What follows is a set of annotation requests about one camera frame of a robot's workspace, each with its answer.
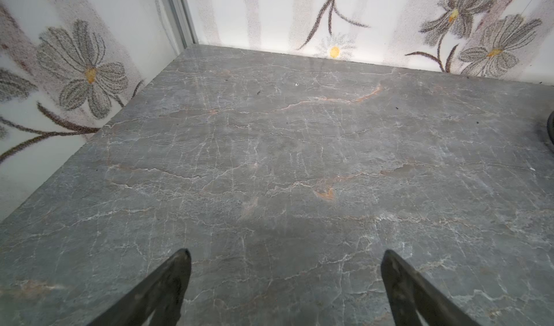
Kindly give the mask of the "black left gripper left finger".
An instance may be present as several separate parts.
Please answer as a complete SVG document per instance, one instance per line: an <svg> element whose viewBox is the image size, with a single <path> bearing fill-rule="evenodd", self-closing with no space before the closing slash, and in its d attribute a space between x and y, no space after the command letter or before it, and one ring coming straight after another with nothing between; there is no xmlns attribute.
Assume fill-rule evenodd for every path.
<svg viewBox="0 0 554 326"><path fill-rule="evenodd" d="M96 317L91 325L176 325L192 271L190 251L181 248Z"/></svg>

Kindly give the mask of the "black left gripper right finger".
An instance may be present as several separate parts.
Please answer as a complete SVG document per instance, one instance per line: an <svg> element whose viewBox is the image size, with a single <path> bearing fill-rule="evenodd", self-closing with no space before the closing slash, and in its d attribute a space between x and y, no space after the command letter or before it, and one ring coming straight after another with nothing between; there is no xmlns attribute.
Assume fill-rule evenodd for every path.
<svg viewBox="0 0 554 326"><path fill-rule="evenodd" d="M479 326L395 251L385 251L380 270L396 325Z"/></svg>

